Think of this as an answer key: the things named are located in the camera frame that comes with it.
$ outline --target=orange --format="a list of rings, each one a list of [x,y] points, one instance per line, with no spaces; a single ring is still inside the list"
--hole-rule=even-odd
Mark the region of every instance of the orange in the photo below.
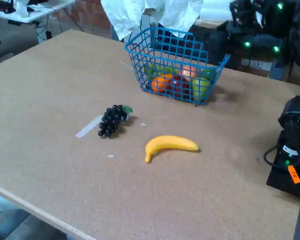
[[[171,83],[171,80],[174,78],[172,74],[162,74],[156,76],[151,82],[151,88],[155,92],[164,93],[166,90],[166,85]]]

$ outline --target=apple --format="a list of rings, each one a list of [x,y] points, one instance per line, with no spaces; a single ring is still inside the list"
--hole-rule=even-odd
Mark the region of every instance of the apple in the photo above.
[[[191,82],[193,78],[198,77],[198,69],[195,66],[183,65],[182,70],[179,72],[188,82]]]
[[[182,76],[176,75],[166,87],[167,93],[169,95],[174,95],[178,98],[182,99],[190,99],[190,84],[189,82]]]
[[[218,72],[214,69],[204,69],[200,72],[199,77],[208,79],[210,83],[214,83]]]
[[[202,102],[210,86],[209,80],[205,77],[196,77],[193,79],[191,86],[193,100]]]

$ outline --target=orange tag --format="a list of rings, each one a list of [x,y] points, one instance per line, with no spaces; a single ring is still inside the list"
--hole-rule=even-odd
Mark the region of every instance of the orange tag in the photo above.
[[[300,178],[299,178],[299,176],[297,174],[297,171],[296,171],[295,167],[292,166],[292,165],[289,165],[288,166],[288,170],[289,170],[289,173],[291,175],[291,178],[292,178],[293,182],[295,184],[299,184],[300,183]]]

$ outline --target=green light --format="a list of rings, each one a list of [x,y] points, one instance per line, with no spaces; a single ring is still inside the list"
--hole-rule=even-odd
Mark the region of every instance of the green light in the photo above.
[[[277,5],[276,5],[276,7],[277,7],[278,9],[282,10],[282,9],[284,8],[284,5],[283,5],[283,3],[278,2]]]
[[[276,53],[280,52],[280,47],[274,46],[273,51],[276,52]]]
[[[245,46],[246,48],[250,48],[251,43],[250,43],[249,41],[246,41],[246,42],[244,43],[244,46]]]

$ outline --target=white tape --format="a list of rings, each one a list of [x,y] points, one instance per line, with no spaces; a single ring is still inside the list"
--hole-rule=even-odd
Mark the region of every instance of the white tape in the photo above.
[[[291,155],[294,155],[294,156],[298,156],[298,152],[287,147],[286,145],[283,146],[283,150],[288,153],[288,154],[291,154]]]
[[[95,126],[97,126],[102,119],[102,115],[97,116],[94,120],[92,120],[87,126],[81,129],[75,136],[77,138],[84,137],[87,133],[89,133]]]

